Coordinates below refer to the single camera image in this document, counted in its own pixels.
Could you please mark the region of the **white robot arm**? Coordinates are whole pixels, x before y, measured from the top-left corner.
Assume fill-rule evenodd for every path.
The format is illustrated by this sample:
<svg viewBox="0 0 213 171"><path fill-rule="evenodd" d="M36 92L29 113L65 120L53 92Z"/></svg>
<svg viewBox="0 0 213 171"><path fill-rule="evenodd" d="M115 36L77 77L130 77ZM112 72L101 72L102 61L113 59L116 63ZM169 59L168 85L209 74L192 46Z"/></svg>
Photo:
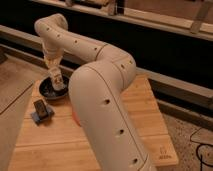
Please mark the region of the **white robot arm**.
<svg viewBox="0 0 213 171"><path fill-rule="evenodd" d="M47 64L55 66L64 51L86 62L71 75L69 96L101 170L157 171L121 99L136 76L131 54L70 32L59 13L37 20L34 28Z"/></svg>

